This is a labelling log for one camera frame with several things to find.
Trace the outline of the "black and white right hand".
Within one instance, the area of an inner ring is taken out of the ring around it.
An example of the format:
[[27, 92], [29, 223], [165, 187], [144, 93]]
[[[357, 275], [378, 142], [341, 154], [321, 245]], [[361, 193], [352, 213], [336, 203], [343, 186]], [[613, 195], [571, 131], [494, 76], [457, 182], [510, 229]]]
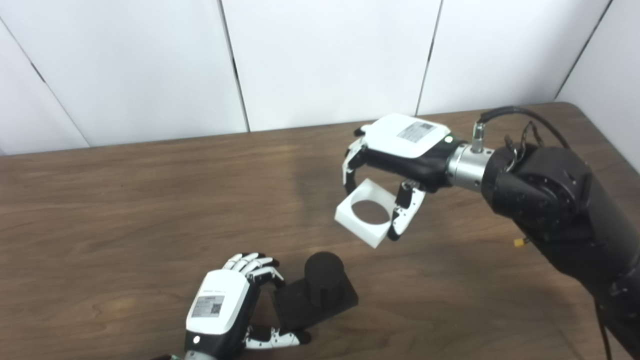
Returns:
[[362, 125], [354, 136], [342, 163], [347, 194], [356, 189], [355, 173], [363, 166], [403, 178], [386, 231], [392, 241], [402, 237], [427, 194], [453, 186], [449, 164], [456, 150], [467, 143], [441, 123], [402, 114]]

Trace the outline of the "black and white left hand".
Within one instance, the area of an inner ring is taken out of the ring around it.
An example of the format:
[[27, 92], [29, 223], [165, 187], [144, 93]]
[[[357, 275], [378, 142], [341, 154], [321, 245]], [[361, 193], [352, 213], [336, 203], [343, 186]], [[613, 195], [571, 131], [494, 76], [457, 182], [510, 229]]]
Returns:
[[260, 252], [237, 253], [206, 273], [185, 321], [186, 360], [233, 360], [245, 350], [298, 347], [307, 331], [250, 323], [263, 285], [285, 286], [279, 262]]

